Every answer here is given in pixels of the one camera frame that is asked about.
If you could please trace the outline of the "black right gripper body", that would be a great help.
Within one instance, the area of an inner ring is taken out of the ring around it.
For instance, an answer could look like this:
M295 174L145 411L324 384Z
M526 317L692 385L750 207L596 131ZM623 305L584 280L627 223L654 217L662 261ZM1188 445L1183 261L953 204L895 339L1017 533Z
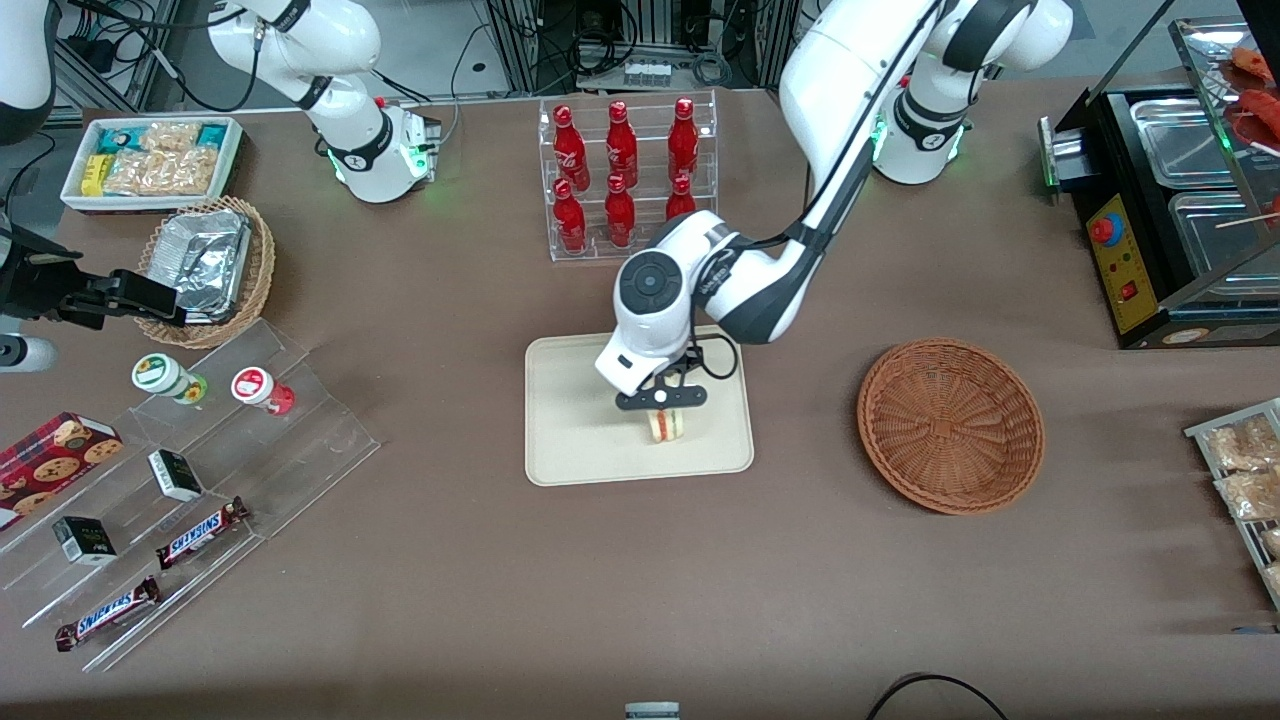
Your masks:
M99 287L99 275L82 272L84 255L28 231L3 232L1 311L18 320L69 322L102 329L119 313Z

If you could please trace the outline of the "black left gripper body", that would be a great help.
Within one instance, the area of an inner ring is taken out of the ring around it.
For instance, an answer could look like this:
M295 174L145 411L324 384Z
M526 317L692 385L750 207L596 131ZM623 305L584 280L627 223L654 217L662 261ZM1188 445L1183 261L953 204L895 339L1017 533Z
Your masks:
M635 393L617 393L614 405L621 411L700 407L708 400L707 388L690 383L689 375L701 366L699 352L686 352L668 368L646 379L646 386L641 386Z

